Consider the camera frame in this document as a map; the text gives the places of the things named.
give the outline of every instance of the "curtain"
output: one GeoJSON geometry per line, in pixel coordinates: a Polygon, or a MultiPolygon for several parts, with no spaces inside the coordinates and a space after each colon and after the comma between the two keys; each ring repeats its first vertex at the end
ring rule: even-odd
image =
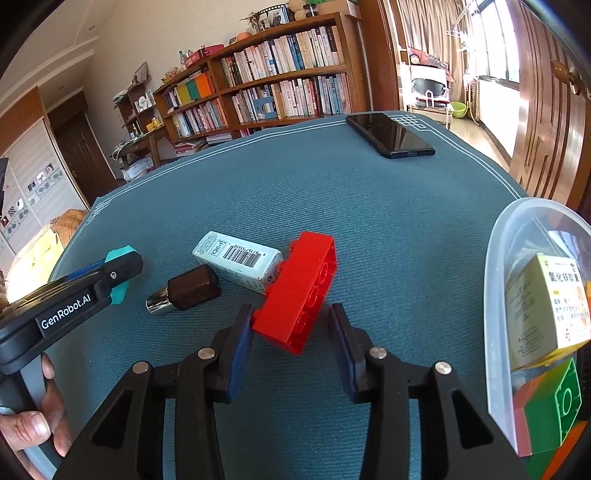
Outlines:
{"type": "MultiPolygon", "coordinates": [[[[463,0],[398,0],[407,46],[426,51],[447,63],[455,83],[449,84],[450,99],[465,102],[463,76],[468,58],[460,39],[447,35],[464,8],[463,0]]],[[[466,32],[469,16],[464,16],[458,30],[466,32]]]]}

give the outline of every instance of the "door handle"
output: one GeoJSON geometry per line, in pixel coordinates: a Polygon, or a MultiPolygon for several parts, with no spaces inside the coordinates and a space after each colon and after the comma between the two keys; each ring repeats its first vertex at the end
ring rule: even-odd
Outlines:
{"type": "Polygon", "coordinates": [[[550,64],[552,66],[552,74],[558,78],[560,82],[570,85],[570,90],[575,95],[580,95],[584,84],[579,72],[577,72],[574,67],[568,68],[564,63],[560,63],[558,60],[552,60],[550,64]]]}

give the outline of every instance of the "medicine box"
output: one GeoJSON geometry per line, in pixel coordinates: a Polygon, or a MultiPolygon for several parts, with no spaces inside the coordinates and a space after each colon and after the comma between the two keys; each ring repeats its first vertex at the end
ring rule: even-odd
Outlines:
{"type": "Polygon", "coordinates": [[[512,371],[550,365],[591,339],[583,281],[570,258],[536,254],[505,298],[512,371]]]}
{"type": "Polygon", "coordinates": [[[218,232],[205,235],[193,255],[220,278],[258,293],[265,293],[266,287],[277,279],[277,265],[283,261],[275,248],[218,232]]]}

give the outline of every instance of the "teal tablecloth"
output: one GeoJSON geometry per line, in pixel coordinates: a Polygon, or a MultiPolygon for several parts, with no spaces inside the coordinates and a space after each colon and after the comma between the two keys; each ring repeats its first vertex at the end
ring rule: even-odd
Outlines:
{"type": "MultiPolygon", "coordinates": [[[[144,258],[120,306],[93,317],[51,349],[75,431],[141,359],[179,361],[262,296],[227,281],[222,295],[184,313],[151,316],[146,296],[196,266],[209,230],[287,253],[304,230],[336,241],[327,301],[401,359],[449,361],[486,400],[482,289],[488,238],[501,210],[525,196],[490,159],[426,117],[391,116],[435,149],[386,160],[342,116],[267,130],[158,169],[99,199],[67,246],[54,278],[131,244],[144,258]]],[[[173,408],[167,410],[165,478],[174,478],[173,408]]],[[[216,406],[228,480],[354,479],[368,406],[341,389],[326,320],[302,356],[256,338],[244,388],[216,406]]],[[[419,478],[412,410],[411,477],[419,478]]]]}

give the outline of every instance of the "barcode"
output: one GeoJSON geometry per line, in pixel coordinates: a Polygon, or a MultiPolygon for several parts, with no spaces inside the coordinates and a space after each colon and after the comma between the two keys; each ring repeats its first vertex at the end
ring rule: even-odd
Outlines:
{"type": "Polygon", "coordinates": [[[261,257],[262,253],[241,247],[240,245],[232,245],[224,254],[224,258],[230,262],[240,263],[246,267],[254,267],[256,261],[261,257]]]}

